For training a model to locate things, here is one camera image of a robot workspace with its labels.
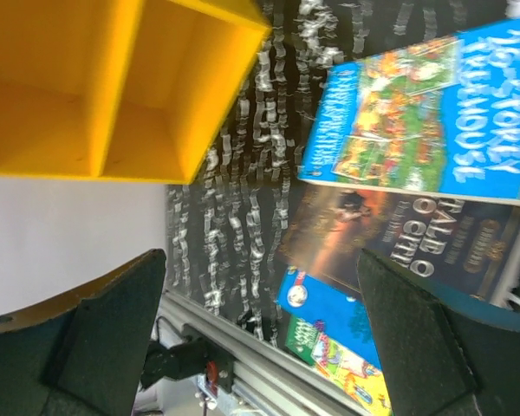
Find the blue paperback book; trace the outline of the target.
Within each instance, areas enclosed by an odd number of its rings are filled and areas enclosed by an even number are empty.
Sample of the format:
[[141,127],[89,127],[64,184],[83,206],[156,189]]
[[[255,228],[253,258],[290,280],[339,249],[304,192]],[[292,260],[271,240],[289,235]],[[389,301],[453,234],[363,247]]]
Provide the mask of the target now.
[[349,296],[289,266],[283,274],[277,301],[282,309],[381,368],[367,311],[358,295]]

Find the dark Tale of Two Cities book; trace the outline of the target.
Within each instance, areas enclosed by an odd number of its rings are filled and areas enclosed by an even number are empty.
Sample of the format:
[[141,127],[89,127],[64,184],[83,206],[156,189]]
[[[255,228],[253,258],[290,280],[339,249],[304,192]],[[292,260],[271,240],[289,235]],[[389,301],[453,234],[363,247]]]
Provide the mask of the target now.
[[290,265],[334,288],[360,291],[362,250],[490,301],[516,268],[520,207],[391,192],[308,187],[281,245]]

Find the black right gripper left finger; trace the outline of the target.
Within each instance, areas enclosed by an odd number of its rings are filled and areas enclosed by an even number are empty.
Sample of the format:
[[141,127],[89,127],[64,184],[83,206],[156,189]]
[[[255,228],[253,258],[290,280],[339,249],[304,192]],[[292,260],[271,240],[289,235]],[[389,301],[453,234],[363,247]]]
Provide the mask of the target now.
[[0,315],[0,415],[128,415],[166,273],[162,249]]

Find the blue 26-storey treehouse book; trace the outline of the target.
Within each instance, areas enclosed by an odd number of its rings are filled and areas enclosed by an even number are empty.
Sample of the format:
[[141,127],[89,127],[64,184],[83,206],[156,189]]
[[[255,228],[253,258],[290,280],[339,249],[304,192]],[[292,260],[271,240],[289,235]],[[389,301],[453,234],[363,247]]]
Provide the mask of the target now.
[[299,178],[520,205],[520,18],[332,67]]

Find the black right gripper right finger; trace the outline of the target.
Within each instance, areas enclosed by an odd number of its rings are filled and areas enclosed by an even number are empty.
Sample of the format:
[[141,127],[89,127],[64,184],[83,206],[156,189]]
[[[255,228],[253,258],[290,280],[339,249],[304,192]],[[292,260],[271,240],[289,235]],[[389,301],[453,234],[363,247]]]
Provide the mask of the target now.
[[396,415],[520,415],[520,313],[364,250],[358,279]]

